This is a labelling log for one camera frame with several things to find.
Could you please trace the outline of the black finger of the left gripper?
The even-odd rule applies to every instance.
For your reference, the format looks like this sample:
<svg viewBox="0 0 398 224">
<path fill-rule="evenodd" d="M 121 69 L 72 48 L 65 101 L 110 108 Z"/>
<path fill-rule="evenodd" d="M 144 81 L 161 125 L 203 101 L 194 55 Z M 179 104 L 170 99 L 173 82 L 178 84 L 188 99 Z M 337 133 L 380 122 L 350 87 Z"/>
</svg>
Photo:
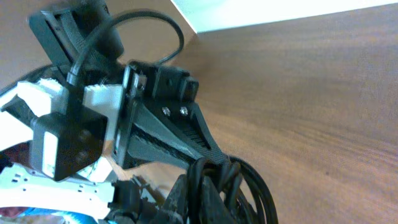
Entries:
<svg viewBox="0 0 398 224">
<path fill-rule="evenodd" d="M 175 137 L 163 139 L 151 135 L 126 137 L 126 169 L 150 162 L 161 162 L 187 169 L 198 158 L 198 152 Z"/>
<path fill-rule="evenodd" d="M 136 103 L 133 108 L 133 135 L 151 135 L 156 138 L 178 138 L 187 143 L 199 158 L 205 158 L 214 164 L 221 164 L 226 155 L 213 139 L 205 119 L 196 103 L 174 105 L 170 116 L 163 108 L 149 102 Z"/>
</svg>

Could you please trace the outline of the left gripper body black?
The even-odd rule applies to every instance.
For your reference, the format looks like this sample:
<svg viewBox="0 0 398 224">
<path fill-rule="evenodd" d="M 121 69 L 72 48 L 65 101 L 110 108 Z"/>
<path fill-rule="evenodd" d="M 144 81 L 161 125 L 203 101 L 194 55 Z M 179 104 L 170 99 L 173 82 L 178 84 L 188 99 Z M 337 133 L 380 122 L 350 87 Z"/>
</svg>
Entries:
<svg viewBox="0 0 398 224">
<path fill-rule="evenodd" d="M 170 116 L 174 105 L 196 103 L 198 82 L 188 71 L 177 67 L 131 62 L 125 69 L 112 158 L 126 169 L 126 137 L 133 135 L 133 108 L 136 103 L 153 103 Z"/>
</svg>

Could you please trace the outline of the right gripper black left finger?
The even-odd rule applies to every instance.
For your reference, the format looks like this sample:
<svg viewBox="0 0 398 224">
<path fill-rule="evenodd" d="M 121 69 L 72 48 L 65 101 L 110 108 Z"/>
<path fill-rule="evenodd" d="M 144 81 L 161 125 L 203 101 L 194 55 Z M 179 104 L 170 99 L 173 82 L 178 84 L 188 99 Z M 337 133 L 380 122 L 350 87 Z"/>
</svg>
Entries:
<svg viewBox="0 0 398 224">
<path fill-rule="evenodd" d="M 187 175 L 180 175 L 150 224 L 185 224 L 188 204 Z"/>
</svg>

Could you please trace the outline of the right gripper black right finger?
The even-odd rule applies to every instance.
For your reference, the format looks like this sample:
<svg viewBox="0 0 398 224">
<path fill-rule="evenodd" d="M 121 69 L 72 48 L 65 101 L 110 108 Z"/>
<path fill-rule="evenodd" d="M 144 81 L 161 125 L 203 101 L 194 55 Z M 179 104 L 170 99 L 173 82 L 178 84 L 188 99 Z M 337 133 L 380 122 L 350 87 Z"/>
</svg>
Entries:
<svg viewBox="0 0 398 224">
<path fill-rule="evenodd" d="M 204 177 L 201 187 L 200 219 L 206 224 L 233 224 L 236 220 L 225 207 L 216 187 L 209 177 Z"/>
</svg>

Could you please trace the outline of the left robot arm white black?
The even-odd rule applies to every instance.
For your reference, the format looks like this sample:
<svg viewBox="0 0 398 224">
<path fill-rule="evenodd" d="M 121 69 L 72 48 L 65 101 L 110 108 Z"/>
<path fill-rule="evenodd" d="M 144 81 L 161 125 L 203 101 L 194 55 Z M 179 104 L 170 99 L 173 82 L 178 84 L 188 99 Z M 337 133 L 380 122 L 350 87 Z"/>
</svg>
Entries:
<svg viewBox="0 0 398 224">
<path fill-rule="evenodd" d="M 155 62 L 121 64 L 116 27 L 156 19 L 185 40 L 168 15 L 150 9 L 110 16 L 104 1 L 60 1 L 30 15 L 50 57 L 1 90 L 1 206 L 43 208 L 108 223 L 232 223 L 226 200 L 230 161 L 195 102 L 199 84 L 185 70 Z M 150 162 L 181 167 L 163 203 L 134 180 L 90 180 L 111 139 L 123 169 Z"/>
</svg>

